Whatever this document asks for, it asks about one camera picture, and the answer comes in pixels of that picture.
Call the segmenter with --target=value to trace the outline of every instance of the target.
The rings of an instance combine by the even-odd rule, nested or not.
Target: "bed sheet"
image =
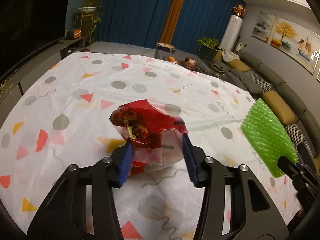
[[[27,91],[0,130],[0,198],[25,233],[68,165],[94,165],[124,145],[109,117],[120,105],[139,99],[179,115],[192,144],[206,155],[228,166],[247,164],[286,223],[300,209],[288,178],[273,178],[240,130],[254,103],[248,92],[162,60],[78,52]],[[192,239],[203,192],[189,181],[183,160],[130,176],[114,190],[124,238]],[[93,233],[90,203],[88,188],[87,229]],[[229,222],[226,187],[223,233]]]

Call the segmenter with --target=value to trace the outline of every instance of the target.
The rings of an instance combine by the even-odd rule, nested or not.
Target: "plastic bag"
[[[131,141],[131,174],[163,169],[183,158],[182,134],[188,133],[184,121],[163,114],[147,100],[120,106],[110,121],[124,139]]]

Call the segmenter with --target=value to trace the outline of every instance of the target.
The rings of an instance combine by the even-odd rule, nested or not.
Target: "green foam block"
[[[286,156],[295,164],[298,162],[296,150],[287,132],[262,99],[250,108],[241,130],[273,177],[284,175],[277,166],[281,156]]]

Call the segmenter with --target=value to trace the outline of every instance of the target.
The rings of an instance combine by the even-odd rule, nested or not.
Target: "checkered cushion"
[[[296,124],[288,125],[287,127],[285,127],[285,130],[287,131],[294,146],[296,146],[300,142],[304,142],[304,144],[308,149],[308,152],[313,156],[310,145],[298,125]]]
[[[251,77],[260,87],[262,87],[264,92],[271,91],[273,86],[265,81],[262,77],[254,73],[253,71],[245,72],[249,77]]]

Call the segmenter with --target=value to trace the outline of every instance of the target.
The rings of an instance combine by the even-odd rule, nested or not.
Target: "blue gripper pad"
[[[130,143],[130,140],[128,140],[128,142],[125,144],[124,157],[122,159],[121,164],[119,165],[118,182],[121,187],[127,181],[127,178],[129,176],[129,172],[131,169],[131,163],[132,163],[132,145]]]
[[[195,161],[195,159],[193,157],[193,154],[192,154],[192,144],[191,144],[187,134],[184,134],[182,136],[182,141],[183,141],[183,151],[182,151],[182,153],[183,153],[183,157],[184,157],[184,160],[186,162],[187,169],[188,169],[190,181],[196,187],[198,182],[199,182],[199,179],[198,179],[198,176],[197,176],[196,161]]]

